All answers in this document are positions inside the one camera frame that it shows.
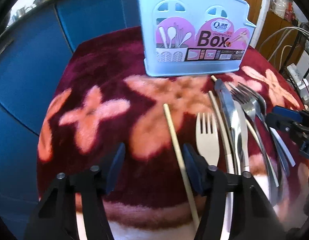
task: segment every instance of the plastic bag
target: plastic bag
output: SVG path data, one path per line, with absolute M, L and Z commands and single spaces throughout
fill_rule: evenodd
M 289 0 L 271 0 L 271 10 L 284 19 Z

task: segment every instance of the blue cabinet door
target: blue cabinet door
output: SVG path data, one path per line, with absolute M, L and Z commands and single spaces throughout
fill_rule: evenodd
M 0 216 L 20 240 L 39 199 L 37 144 L 38 136 L 0 105 Z
M 56 9 L 73 51 L 86 40 L 140 25 L 137 0 L 61 0 Z
M 0 43 L 0 103 L 36 134 L 72 53 L 54 6 L 20 23 Z

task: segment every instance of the red fleece blanket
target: red fleece blanket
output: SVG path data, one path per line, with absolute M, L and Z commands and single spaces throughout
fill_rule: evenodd
M 43 194 L 60 172 L 73 174 L 91 167 L 122 141 L 127 149 L 124 165 L 115 190 L 104 198 L 116 239 L 136 239 L 128 237 L 128 231 L 123 233 L 122 227 L 138 229 L 138 233 L 131 233 L 140 236 L 138 239 L 176 239 L 177 232 L 182 234 L 179 239 L 191 239 L 182 231 L 191 222 L 191 213 L 163 104 L 170 106 L 180 145 L 189 142 L 195 147 L 197 113 L 213 111 L 207 96 L 213 82 L 209 75 L 150 78 L 145 74 L 143 59 L 139 27 L 91 39 L 77 48 L 43 122 L 38 145 L 38 189 Z M 283 77 L 251 47 L 239 71 L 216 77 L 235 85 L 242 82 L 258 91 L 267 102 L 268 112 L 276 105 L 303 108 Z M 275 163 L 270 135 L 261 123 L 258 125 Z M 285 178 L 284 198 L 276 208 L 283 220 L 307 182 L 309 161 L 298 154 L 286 135 L 282 137 L 297 163 L 290 177 Z M 250 134 L 248 151 L 250 171 L 266 191 L 265 166 Z M 225 170 L 223 156 L 221 145 L 218 166 Z M 196 196 L 199 213 L 204 201 Z M 167 228 L 174 228 L 176 235 Z M 166 230 L 164 236 L 156 235 L 162 230 Z

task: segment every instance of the metal knife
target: metal knife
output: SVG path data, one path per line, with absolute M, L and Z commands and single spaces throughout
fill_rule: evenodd
M 242 150 L 242 139 L 240 130 L 239 115 L 235 108 L 232 95 L 221 79 L 215 81 L 214 90 L 217 93 L 221 109 L 226 121 L 227 132 L 229 136 L 230 146 L 234 154 L 235 173 L 241 174 L 240 153 Z
M 249 168 L 249 155 L 248 155 L 248 128 L 246 124 L 245 112 L 242 110 L 239 102 L 234 101 L 235 108 L 239 115 L 240 128 L 241 128 L 241 140 L 242 140 L 242 152 L 240 155 L 241 160 L 241 172 L 250 171 Z

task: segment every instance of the chopstick box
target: chopstick box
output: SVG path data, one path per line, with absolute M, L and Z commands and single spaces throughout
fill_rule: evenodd
M 244 0 L 138 0 L 149 76 L 233 72 L 255 25 Z

